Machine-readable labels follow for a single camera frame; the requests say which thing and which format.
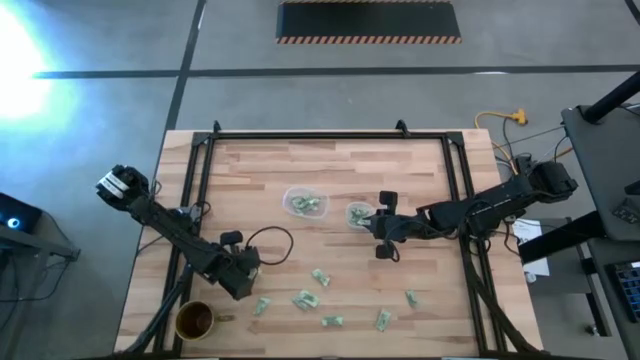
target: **gray floor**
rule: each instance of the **gray floor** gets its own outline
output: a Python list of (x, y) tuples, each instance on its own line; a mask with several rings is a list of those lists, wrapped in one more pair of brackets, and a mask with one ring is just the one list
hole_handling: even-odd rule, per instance
[[(279, 47), (273, 41), (276, 4), (209, 0), (192, 68), (640, 61), (640, 48), (634, 46), (640, 27), (622, 1), (454, 0), (464, 39), (457, 47)], [(195, 5), (195, 0), (0, 2), (0, 30), (11, 15), (12, 24), (22, 26), (32, 42), (9, 52), (16, 54), (9, 63), (3, 55), (0, 71), (25, 63), (35, 64), (29, 68), (33, 71), (178, 69)], [(26, 61), (33, 49), (39, 56)], [(210, 129), (214, 120), (227, 129), (390, 128), (400, 118), (413, 128), (469, 128), (479, 111), (522, 107), (530, 123), (509, 124), (514, 140), (558, 126), (563, 108), (592, 103), (628, 76), (191, 79), (177, 128)], [(175, 79), (39, 80), (16, 83), (20, 91), (0, 84), (0, 101), (5, 100), (0, 102), (0, 191), (50, 212), (82, 249), (55, 295), (34, 304), (19, 358), (69, 359), (112, 349), (140, 226), (101, 203), (93, 185), (116, 163), (153, 176), (175, 84)], [(24, 94), (28, 102), (21, 101)], [(503, 142), (500, 119), (482, 123)], [(562, 136), (556, 131), (518, 143), (514, 151), (549, 158), (547, 152)], [(562, 161), (578, 179), (579, 190), (566, 202), (532, 206), (529, 217), (576, 217), (593, 209), (575, 157)], [(47, 281), (43, 287), (50, 285)], [(547, 350), (623, 358), (617, 338), (582, 333), (582, 325), (591, 321), (584, 299), (533, 301)], [(7, 310), (0, 306), (0, 319)]]

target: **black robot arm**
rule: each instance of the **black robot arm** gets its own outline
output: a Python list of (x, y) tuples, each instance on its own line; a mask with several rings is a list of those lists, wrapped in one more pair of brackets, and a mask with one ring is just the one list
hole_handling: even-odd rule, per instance
[(133, 167), (116, 165), (96, 188), (107, 204), (128, 212), (137, 222), (152, 227), (177, 246), (191, 269), (209, 283), (220, 283), (235, 300), (251, 295), (260, 256), (255, 247), (240, 249), (239, 231), (222, 234), (219, 244), (194, 235), (189, 214), (168, 210), (157, 203), (150, 195), (147, 178)]
[(509, 181), (460, 201), (444, 201), (416, 209), (414, 216), (397, 215), (398, 194), (380, 192), (380, 203), (386, 205), (375, 215), (364, 219), (376, 239), (385, 240), (376, 249), (376, 257), (393, 258), (389, 241), (407, 238), (434, 239), (464, 230), (477, 238), (485, 238), (508, 216), (520, 217), (524, 209), (535, 203), (566, 200), (578, 187), (564, 166), (556, 162), (536, 165), (529, 174), (519, 174)]

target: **striped hazard mat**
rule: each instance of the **striped hazard mat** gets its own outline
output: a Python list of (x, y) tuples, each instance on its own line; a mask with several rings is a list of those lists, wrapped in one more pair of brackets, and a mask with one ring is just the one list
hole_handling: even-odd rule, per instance
[(278, 44), (460, 44), (449, 1), (289, 0), (278, 7)]

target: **wooden table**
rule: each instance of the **wooden table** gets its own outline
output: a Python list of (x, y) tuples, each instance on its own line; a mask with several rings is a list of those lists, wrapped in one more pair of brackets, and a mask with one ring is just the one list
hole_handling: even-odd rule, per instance
[[(488, 132), (463, 132), (476, 191), (498, 184)], [(167, 133), (157, 174), (163, 184), (157, 199), (167, 207), (179, 205), (192, 133)], [(459, 164), (456, 169), (462, 179)], [(464, 194), (462, 181), (458, 182)], [(306, 220), (285, 212), (282, 196), (295, 185), (330, 195), (324, 220)], [(212, 211), (204, 218), (201, 235), (217, 241), (221, 232), (240, 230), (246, 239), (259, 228), (278, 225), (291, 231), (295, 247), (286, 263), (262, 266), (253, 295), (240, 301), (196, 276), (191, 299), (206, 301), (220, 314), (235, 315), (236, 320), (220, 324), (202, 341), (185, 342), (183, 356), (476, 355), (458, 242), (438, 239), (398, 244), (402, 260), (393, 263), (375, 258), (378, 242), (369, 233), (347, 226), (347, 204), (365, 201), (377, 207), (380, 190), (399, 193), (398, 212), (403, 214), (448, 200), (439, 141), (217, 141), (207, 192)], [(156, 236), (154, 230), (145, 229), (140, 246)], [(263, 259), (274, 261), (284, 255), (288, 240), (282, 233), (265, 232), (253, 244)], [(131, 344), (158, 309), (170, 249), (169, 242), (162, 240), (138, 256), (116, 350)], [(499, 303), (527, 340), (541, 348), (519, 259), (502, 246), (502, 238), (494, 241), (489, 257)], [(329, 287), (323, 288), (311, 277), (316, 268), (331, 276)], [(321, 305), (309, 312), (295, 307), (291, 298), (301, 289), (317, 294)], [(407, 289), (415, 290), (420, 301), (415, 310), (405, 298)], [(252, 313), (260, 296), (271, 298), (272, 303), (261, 317), (255, 317)], [(392, 313), (384, 333), (374, 326), (381, 308)], [(344, 326), (323, 328), (321, 319), (327, 315), (344, 316)], [(492, 339), (486, 310), (483, 318)], [(172, 317), (166, 346), (171, 345), (173, 335)]]

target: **plastic container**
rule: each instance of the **plastic container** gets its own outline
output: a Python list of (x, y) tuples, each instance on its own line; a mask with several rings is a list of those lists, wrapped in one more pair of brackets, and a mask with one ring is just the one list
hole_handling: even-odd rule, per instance
[(347, 225), (350, 228), (355, 230), (366, 230), (364, 226), (358, 225), (355, 223), (359, 218), (371, 216), (376, 213), (376, 208), (371, 206), (370, 204), (364, 202), (352, 202), (347, 205), (347, 209), (345, 210), (345, 219), (347, 221)]
[(282, 207), (291, 215), (318, 220), (329, 212), (329, 196), (312, 188), (292, 187), (284, 193)]

